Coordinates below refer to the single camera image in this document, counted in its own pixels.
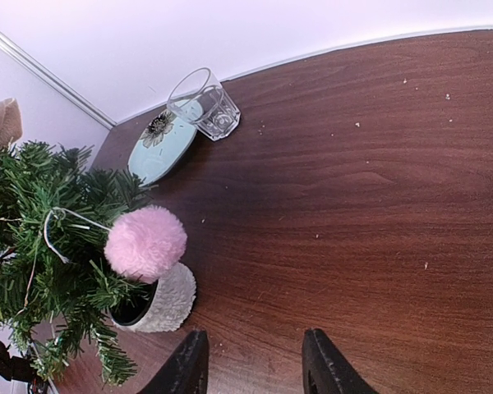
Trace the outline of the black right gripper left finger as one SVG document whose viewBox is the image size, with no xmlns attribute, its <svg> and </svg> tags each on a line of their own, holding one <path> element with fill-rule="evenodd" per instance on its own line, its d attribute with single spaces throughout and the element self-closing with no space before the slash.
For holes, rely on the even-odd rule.
<svg viewBox="0 0 493 394">
<path fill-rule="evenodd" d="M 206 331 L 189 332 L 139 394 L 207 393 L 209 351 Z"/>
</svg>

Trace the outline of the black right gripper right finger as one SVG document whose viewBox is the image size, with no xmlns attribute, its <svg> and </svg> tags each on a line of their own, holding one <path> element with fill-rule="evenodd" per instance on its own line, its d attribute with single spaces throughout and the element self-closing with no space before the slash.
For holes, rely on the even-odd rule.
<svg viewBox="0 0 493 394">
<path fill-rule="evenodd" d="M 302 342 L 303 391 L 311 393 L 377 393 L 319 328 L 307 329 Z"/>
</svg>

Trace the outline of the pink pompom ornament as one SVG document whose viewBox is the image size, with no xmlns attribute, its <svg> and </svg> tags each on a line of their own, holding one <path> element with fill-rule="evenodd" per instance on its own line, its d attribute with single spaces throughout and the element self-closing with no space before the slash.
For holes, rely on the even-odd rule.
<svg viewBox="0 0 493 394">
<path fill-rule="evenodd" d="M 178 262 L 186 246 L 187 234 L 177 216 L 164 207 L 149 205 L 114 222 L 104 254 L 114 272 L 152 283 Z"/>
</svg>

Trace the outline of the small green christmas tree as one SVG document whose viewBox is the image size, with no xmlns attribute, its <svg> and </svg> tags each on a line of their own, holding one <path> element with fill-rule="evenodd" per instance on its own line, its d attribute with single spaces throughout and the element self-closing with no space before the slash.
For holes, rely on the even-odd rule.
<svg viewBox="0 0 493 394">
<path fill-rule="evenodd" d="M 61 375 L 89 340 L 103 381 L 121 386 L 136 364 L 117 331 L 179 329 L 194 305 L 196 279 L 181 259 L 152 283 L 111 269 L 108 233 L 120 216 L 150 205 L 147 187 L 126 170 L 87 169 L 89 156 L 87 148 L 34 141 L 0 149 L 0 325 L 26 350 L 40 323 L 60 318 L 38 346 L 35 373 Z"/>
</svg>

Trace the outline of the beige fabric bow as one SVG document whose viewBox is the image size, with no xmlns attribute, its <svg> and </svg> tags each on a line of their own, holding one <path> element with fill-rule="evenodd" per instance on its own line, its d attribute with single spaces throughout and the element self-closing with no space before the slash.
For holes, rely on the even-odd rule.
<svg viewBox="0 0 493 394">
<path fill-rule="evenodd" d="M 23 135 L 21 112 L 15 98 L 0 101 L 0 149 L 19 140 Z"/>
</svg>

